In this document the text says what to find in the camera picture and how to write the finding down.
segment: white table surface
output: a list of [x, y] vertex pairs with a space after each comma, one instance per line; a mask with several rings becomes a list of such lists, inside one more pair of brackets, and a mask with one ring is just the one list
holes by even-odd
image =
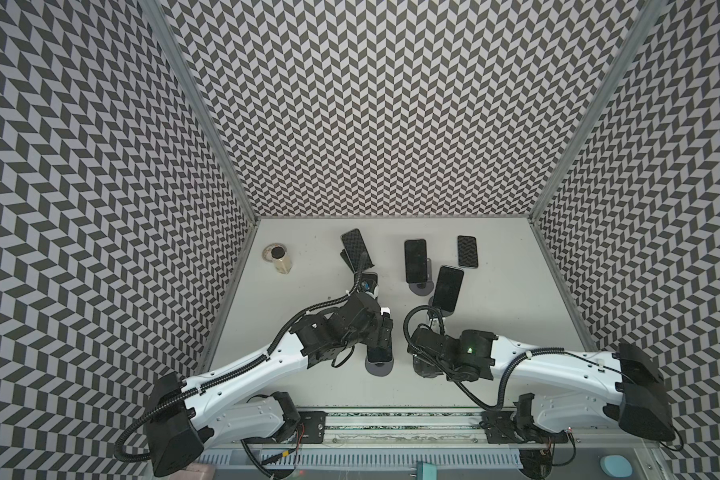
[[[365, 346], [358, 345], [354, 356], [339, 369], [323, 362], [262, 392], [286, 391], [301, 407], [474, 406], [442, 376], [423, 379], [413, 372], [402, 322], [410, 309], [428, 298], [413, 294], [405, 283], [403, 242], [408, 239], [426, 239], [436, 281], [441, 265], [458, 265], [456, 237], [477, 238], [480, 267], [464, 269], [456, 311], [445, 319], [449, 335], [458, 338], [462, 330], [487, 330], [539, 346], [583, 349], [525, 218], [264, 219], [211, 369], [269, 343], [305, 306], [343, 295], [352, 286], [352, 273], [339, 256], [339, 236], [353, 228], [360, 229], [375, 264], [370, 271], [378, 274], [379, 303], [392, 310], [392, 372], [386, 377], [366, 372]], [[274, 242], [288, 248], [293, 262], [288, 275], [278, 274], [261, 259], [264, 247]], [[425, 318], [425, 312], [420, 312], [411, 328]], [[498, 380], [467, 385], [484, 402], [495, 403]], [[510, 380], [507, 404], [528, 391], [555, 392]]]

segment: phone stand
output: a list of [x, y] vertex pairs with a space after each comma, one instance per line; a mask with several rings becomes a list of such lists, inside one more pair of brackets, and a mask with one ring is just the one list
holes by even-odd
[[[430, 306], [432, 306], [432, 300], [434, 300], [434, 295], [432, 295], [431, 297], [429, 297], [429, 305], [430, 305]], [[446, 316], [451, 316], [451, 315], [454, 314], [453, 312], [448, 312], [447, 310], [443, 310], [443, 309], [440, 309], [440, 311], [441, 311], [442, 314], [443, 314], [443, 318], [445, 318]], [[435, 318], [434, 313], [430, 312], [429, 318]]]
[[408, 288], [419, 296], [427, 296], [432, 293], [434, 283], [432, 282], [432, 261], [429, 258], [427, 258], [427, 281], [424, 283], [409, 283]]
[[394, 359], [390, 360], [389, 362], [370, 363], [368, 361], [368, 356], [365, 357], [365, 369], [371, 375], [387, 376], [392, 371], [393, 367]]

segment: black cable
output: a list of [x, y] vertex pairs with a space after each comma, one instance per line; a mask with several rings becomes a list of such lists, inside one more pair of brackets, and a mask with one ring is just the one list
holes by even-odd
[[248, 456], [248, 459], [251, 461], [253, 466], [255, 466], [256, 470], [261, 472], [263, 475], [269, 478], [274, 478], [275, 480], [280, 480], [281, 478], [285, 478], [296, 471], [295, 468], [293, 470], [269, 470], [262, 465], [262, 463], [256, 456], [253, 455], [253, 452], [251, 452], [251, 448], [248, 446], [248, 441], [240, 440], [240, 443], [242, 444], [242, 449], [246, 451], [246, 455]]
[[139, 429], [142, 425], [147, 423], [152, 418], [158, 416], [168, 408], [173, 407], [175, 404], [179, 402], [183, 402], [187, 398], [190, 398], [191, 396], [197, 394], [197, 389], [189, 389], [186, 392], [183, 392], [173, 398], [169, 398], [165, 400], [163, 403], [159, 404], [155, 408], [152, 408], [148, 412], [144, 413], [141, 417], [139, 417], [137, 420], [135, 420], [133, 423], [128, 425], [128, 427], [123, 430], [123, 433], [120, 434], [119, 437], [117, 437], [117, 440], [115, 440], [115, 452], [114, 456], [121, 462], [146, 462], [150, 459], [150, 453], [141, 453], [141, 454], [131, 454], [126, 453], [124, 450], [125, 442], [128, 440], [128, 437], [132, 436], [136, 433], [136, 430]]
[[288, 448], [287, 450], [280, 452], [278, 454], [275, 454], [271, 457], [264, 458], [262, 460], [262, 466], [269, 465], [271, 463], [275, 463], [280, 461], [281, 459], [293, 455], [293, 467], [296, 468], [296, 454], [298, 453], [298, 447], [302, 444], [302, 438], [304, 437], [304, 424], [302, 424], [302, 431], [300, 434], [296, 434], [296, 447], [294, 448]]
[[288, 320], [286, 324], [282, 326], [277, 335], [275, 335], [275, 339], [272, 341], [272, 343], [269, 344], [267, 353], [271, 355], [275, 351], [278, 344], [280, 343], [280, 340], [282, 340], [286, 333], [288, 333], [288, 330], [290, 330], [293, 324], [296, 323], [298, 319], [302, 318], [307, 312], [312, 310], [324, 309], [327, 306], [334, 306], [336, 304], [349, 300], [349, 297], [352, 296], [358, 290], [358, 288], [360, 288], [360, 283], [362, 282], [362, 272], [365, 269], [365, 264], [367, 263], [367, 261], [368, 254], [366, 252], [363, 252], [360, 255], [360, 264], [358, 265], [358, 269], [357, 271], [355, 271], [355, 283], [352, 285], [352, 289], [346, 295], [339, 297], [335, 300], [327, 300], [325, 302], [316, 303], [315, 305], [308, 306], [307, 308], [299, 311], [290, 320]]
[[[453, 372], [448, 371], [445, 369], [438, 360], [435, 360], [430, 356], [426, 351], [424, 351], [423, 348], [421, 348], [418, 345], [415, 345], [411, 341], [411, 333], [408, 331], [408, 324], [411, 322], [411, 318], [413, 315], [417, 312], [421, 312], [423, 310], [426, 310], [427, 312], [434, 312], [437, 317], [438, 321], [441, 325], [441, 330], [444, 331], [443, 325], [443, 316], [440, 311], [440, 309], [432, 307], [430, 305], [421, 305], [413, 308], [408, 314], [405, 316], [405, 320], [403, 321], [403, 336], [405, 337], [405, 341], [410, 345], [411, 349], [416, 352], [417, 356], [420, 356], [424, 360], [426, 360], [428, 363], [430, 363], [432, 366], [439, 369], [442, 373], [445, 374], [445, 376], [450, 379], [461, 391], [472, 401], [475, 405], [479, 406], [483, 410], [501, 410], [504, 408], [504, 394], [507, 389], [507, 383], [509, 382], [509, 377], [512, 375], [512, 371], [518, 367], [518, 365], [523, 361], [526, 360], [528, 357], [523, 353], [512, 360], [510, 360], [509, 364], [507, 365], [506, 370], [504, 370], [504, 373], [501, 375], [501, 380], [499, 381], [499, 388], [498, 393], [496, 395], [496, 405], [489, 405], [480, 398], [477, 398], [475, 394], [469, 391], [469, 389], [464, 386], [460, 381], [453, 380]], [[557, 353], [562, 354], [565, 352], [565, 349], [561, 347], [541, 347], [537, 349], [530, 350], [530, 353], [533, 355], [547, 355], [551, 353]]]
[[563, 463], [555, 463], [554, 462], [554, 444], [552, 445], [552, 466], [553, 467], [564, 467], [566, 465], [569, 465], [572, 463], [573, 460], [576, 459], [576, 438], [574, 438], [574, 434], [571, 432], [566, 432], [566, 435], [568, 436], [568, 439], [570, 440], [570, 446], [574, 447], [574, 453], [566, 460], [566, 462]]
[[252, 396], [251, 398], [248, 398], [248, 399], [246, 400], [246, 403], [250, 402], [251, 400], [253, 400], [254, 398], [257, 398], [257, 397], [258, 397], [258, 398], [269, 398], [269, 395], [260, 395], [260, 394], [259, 394], [259, 395], [254, 395], [254, 396]]
[[285, 334], [288, 332], [288, 329], [291, 328], [293, 323], [295, 323], [298, 319], [300, 319], [302, 316], [304, 316], [305, 313], [311, 311], [311, 310], [317, 310], [326, 308], [327, 306], [333, 306], [341, 302], [345, 302], [349, 299], [350, 296], [352, 296], [353, 293], [357, 291], [357, 289], [360, 287], [361, 278], [362, 278], [362, 271], [365, 267], [365, 264], [368, 260], [368, 254], [363, 252], [362, 255], [360, 255], [360, 268], [355, 272], [355, 283], [352, 285], [352, 289], [347, 293], [346, 295], [337, 298], [336, 300], [328, 300], [327, 302], [320, 302], [316, 303], [315, 305], [309, 306], [305, 308], [304, 310], [301, 310], [299, 313], [297, 313], [293, 318], [291, 318], [277, 333], [275, 336], [275, 339], [272, 341], [272, 343], [269, 344], [269, 348], [267, 349], [267, 355], [261, 354], [254, 360], [251, 360], [247, 364], [241, 366], [240, 368], [237, 368], [235, 370], [232, 370], [231, 372], [228, 372], [224, 375], [218, 376], [215, 379], [209, 380], [208, 382], [201, 383], [200, 389], [192, 388], [190, 390], [187, 390], [186, 392], [182, 392], [181, 394], [169, 398], [165, 401], [163, 401], [161, 404], [157, 405], [155, 408], [152, 408], [148, 412], [144, 413], [141, 417], [139, 417], [137, 420], [135, 420], [133, 423], [131, 423], [128, 427], [126, 427], [123, 430], [123, 433], [120, 434], [119, 437], [117, 437], [117, 440], [115, 440], [115, 449], [114, 449], [114, 456], [117, 460], [120, 460], [121, 462], [146, 462], [150, 459], [150, 453], [145, 452], [141, 454], [130, 454], [126, 453], [124, 450], [125, 442], [128, 441], [128, 438], [136, 433], [136, 430], [139, 429], [142, 425], [149, 422], [153, 418], [155, 418], [160, 413], [164, 412], [166, 409], [171, 408], [178, 402], [183, 402], [187, 398], [190, 398], [194, 395], [197, 395], [198, 393], [204, 393], [205, 390], [210, 389], [214, 386], [217, 386], [221, 383], [227, 382], [228, 380], [234, 379], [243, 373], [249, 372], [253, 368], [257, 367], [258, 365], [264, 363], [269, 356], [275, 351], [278, 344], [280, 343], [280, 340], [285, 336]]
[[445, 335], [445, 322], [443, 322], [443, 309], [439, 306], [433, 306], [433, 310], [429, 310], [427, 312], [427, 316], [431, 319], [436, 318], [438, 319], [438, 324], [440, 325], [440, 334]]
[[573, 356], [573, 357], [576, 357], [576, 358], [579, 359], [579, 360], [583, 360], [583, 361], [585, 361], [585, 362], [587, 362], [587, 363], [591, 363], [592, 365], [595, 365], [597, 368], [603, 368], [603, 369], [605, 369], [605, 370], [611, 370], [612, 372], [616, 372], [616, 373], [618, 373], [619, 375], [621, 375], [622, 377], [624, 377], [625, 379], [627, 379], [627, 380], [629, 380], [630, 382], [632, 382], [632, 383], [634, 383], [635, 385], [637, 385], [637, 382], [635, 382], [633, 379], [629, 378], [629, 376], [628, 376], [627, 374], [622, 373], [622, 372], [620, 372], [619, 370], [612, 369], [612, 368], [610, 368], [609, 366], [601, 365], [601, 364], [599, 364], [599, 363], [597, 363], [597, 362], [593, 362], [592, 360], [587, 360], [587, 359], [585, 359], [585, 358], [583, 358], [583, 357], [580, 357], [580, 356], [578, 356], [578, 355], [574, 355], [574, 354], [571, 353], [571, 352], [564, 352], [564, 353], [565, 353], [566, 355], [568, 355], [568, 356]]
[[672, 430], [675, 431], [675, 434], [677, 435], [678, 439], [680, 440], [680, 445], [678, 445], [677, 447], [672, 447], [672, 446], [667, 445], [665, 442], [659, 442], [659, 445], [666, 448], [667, 450], [671, 450], [672, 452], [681, 452], [683, 447], [686, 446], [686, 440], [682, 437], [682, 435], [677, 430], [677, 428], [675, 428], [675, 426], [672, 426]]
[[355, 346], [354, 346], [354, 345], [352, 346], [352, 349], [349, 351], [349, 355], [347, 355], [347, 357], [346, 357], [344, 360], [342, 360], [341, 363], [339, 363], [338, 365], [336, 365], [336, 359], [338, 358], [338, 356], [336, 356], [336, 359], [333, 359], [333, 361], [331, 362], [331, 366], [332, 366], [333, 368], [335, 368], [335, 369], [339, 368], [340, 366], [344, 365], [344, 364], [347, 362], [347, 360], [350, 359], [350, 357], [352, 357], [352, 354], [353, 354], [353, 353], [355, 353]]

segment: round phone stand base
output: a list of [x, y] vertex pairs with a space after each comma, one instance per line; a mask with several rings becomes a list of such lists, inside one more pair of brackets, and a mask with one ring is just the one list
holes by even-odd
[[375, 376], [387, 376], [394, 367], [394, 359], [391, 362], [384, 363], [370, 363], [368, 358], [365, 357], [365, 369], [368, 373]]
[[[434, 300], [434, 296], [429, 297], [429, 305], [430, 305], [430, 306], [432, 306], [432, 300]], [[446, 316], [451, 316], [451, 315], [454, 314], [453, 312], [448, 312], [447, 310], [442, 310], [442, 309], [440, 309], [440, 311], [441, 311], [442, 314], [443, 314], [443, 318], [445, 318]]]
[[416, 295], [427, 296], [432, 293], [432, 290], [434, 290], [434, 283], [409, 283], [408, 288]]

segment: black and white geometric pattern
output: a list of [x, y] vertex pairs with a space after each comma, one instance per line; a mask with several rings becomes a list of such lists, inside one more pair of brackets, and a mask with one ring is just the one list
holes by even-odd
[[0, 478], [137, 474], [197, 367], [248, 226], [161, 55], [133, 0], [0, 1]]
[[600, 347], [671, 384], [679, 478], [720, 478], [720, 2], [671, 2], [543, 220]]
[[163, 9], [258, 214], [526, 214], [642, 3]]

